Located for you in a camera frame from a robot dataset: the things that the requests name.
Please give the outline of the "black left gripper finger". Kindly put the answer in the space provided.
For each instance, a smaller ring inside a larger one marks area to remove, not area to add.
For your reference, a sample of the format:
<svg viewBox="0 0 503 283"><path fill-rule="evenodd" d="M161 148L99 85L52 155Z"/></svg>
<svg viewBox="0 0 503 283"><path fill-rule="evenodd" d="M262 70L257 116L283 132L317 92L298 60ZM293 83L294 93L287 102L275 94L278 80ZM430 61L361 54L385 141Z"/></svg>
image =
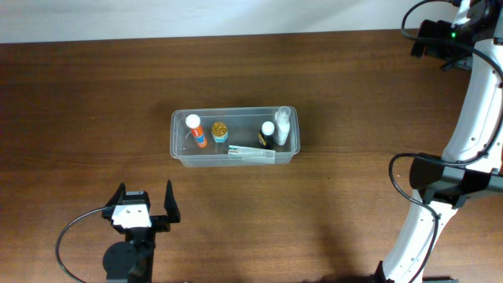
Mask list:
<svg viewBox="0 0 503 283"><path fill-rule="evenodd" d="M181 213L174 198L174 191L171 180L167 180L166 193L164 197L164 209L169 223L180 223Z"/></svg>
<svg viewBox="0 0 503 283"><path fill-rule="evenodd" d="M112 197L105 204L105 207L111 208L111 207L115 207L116 205L121 205L123 202L123 197L124 197L125 193L126 193L126 186L123 182L121 182L119 184L118 189L113 193Z"/></svg>

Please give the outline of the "white Panadol box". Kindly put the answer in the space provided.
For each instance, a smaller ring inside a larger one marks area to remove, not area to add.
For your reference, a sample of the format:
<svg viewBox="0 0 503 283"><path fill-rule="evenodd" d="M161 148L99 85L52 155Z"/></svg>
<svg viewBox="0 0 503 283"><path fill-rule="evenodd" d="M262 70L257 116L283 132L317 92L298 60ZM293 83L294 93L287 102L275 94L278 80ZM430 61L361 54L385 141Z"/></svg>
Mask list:
<svg viewBox="0 0 503 283"><path fill-rule="evenodd" d="M230 145L228 156L249 163L274 164L276 152L270 149Z"/></svg>

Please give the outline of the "orange Redoxon tablet tube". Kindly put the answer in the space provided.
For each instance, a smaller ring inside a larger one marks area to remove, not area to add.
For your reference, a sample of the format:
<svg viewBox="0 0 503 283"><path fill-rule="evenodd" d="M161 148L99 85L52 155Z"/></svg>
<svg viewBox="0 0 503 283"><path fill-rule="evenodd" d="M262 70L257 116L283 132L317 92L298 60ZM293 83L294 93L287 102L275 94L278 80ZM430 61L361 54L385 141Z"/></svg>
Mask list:
<svg viewBox="0 0 503 283"><path fill-rule="evenodd" d="M200 117L196 114L190 114L185 119L185 124L191 130L198 147L205 148L207 146L207 138L201 126Z"/></svg>

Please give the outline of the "gold lid small jar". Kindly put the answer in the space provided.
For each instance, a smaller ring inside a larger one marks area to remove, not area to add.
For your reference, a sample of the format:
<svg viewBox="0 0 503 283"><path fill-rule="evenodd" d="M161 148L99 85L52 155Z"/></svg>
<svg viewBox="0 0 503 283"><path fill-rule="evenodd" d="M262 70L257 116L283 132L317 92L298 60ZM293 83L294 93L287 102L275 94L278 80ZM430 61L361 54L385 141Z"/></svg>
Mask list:
<svg viewBox="0 0 503 283"><path fill-rule="evenodd" d="M228 128L223 122L216 122L211 127L211 134L215 143L224 143L228 138Z"/></svg>

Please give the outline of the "dark bottle white cap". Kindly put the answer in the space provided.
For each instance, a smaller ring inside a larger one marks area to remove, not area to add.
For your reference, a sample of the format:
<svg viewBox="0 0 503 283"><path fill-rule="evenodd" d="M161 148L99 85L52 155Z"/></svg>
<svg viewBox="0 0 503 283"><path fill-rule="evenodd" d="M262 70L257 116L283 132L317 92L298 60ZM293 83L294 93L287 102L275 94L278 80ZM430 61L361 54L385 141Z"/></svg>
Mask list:
<svg viewBox="0 0 503 283"><path fill-rule="evenodd" d="M259 143L264 149L272 149L274 146L275 126L272 122L266 121L259 131Z"/></svg>

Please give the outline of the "white translucent squeeze bottle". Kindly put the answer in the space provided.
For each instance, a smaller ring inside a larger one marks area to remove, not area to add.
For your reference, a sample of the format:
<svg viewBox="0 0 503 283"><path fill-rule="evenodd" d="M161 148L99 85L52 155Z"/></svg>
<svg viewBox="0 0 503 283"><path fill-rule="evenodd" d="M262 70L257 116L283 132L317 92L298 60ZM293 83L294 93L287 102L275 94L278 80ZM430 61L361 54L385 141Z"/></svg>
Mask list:
<svg viewBox="0 0 503 283"><path fill-rule="evenodd" d="M280 107L274 116L274 122L275 122L275 142L283 146L288 138L289 131L291 128L290 125L290 115L291 115L291 109L287 106L282 106Z"/></svg>

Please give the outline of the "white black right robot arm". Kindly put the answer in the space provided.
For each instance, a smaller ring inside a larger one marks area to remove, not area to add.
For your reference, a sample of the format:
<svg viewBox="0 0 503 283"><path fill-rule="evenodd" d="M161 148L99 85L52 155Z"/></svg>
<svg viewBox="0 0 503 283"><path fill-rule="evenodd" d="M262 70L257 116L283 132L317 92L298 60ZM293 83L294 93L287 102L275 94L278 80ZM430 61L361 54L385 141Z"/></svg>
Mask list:
<svg viewBox="0 0 503 283"><path fill-rule="evenodd" d="M502 3L453 1L451 22L426 20L413 41L414 57L443 60L443 70L471 72L454 133L441 156L399 153L412 159L406 222L371 282L421 282L425 265L446 224L467 200L502 193Z"/></svg>

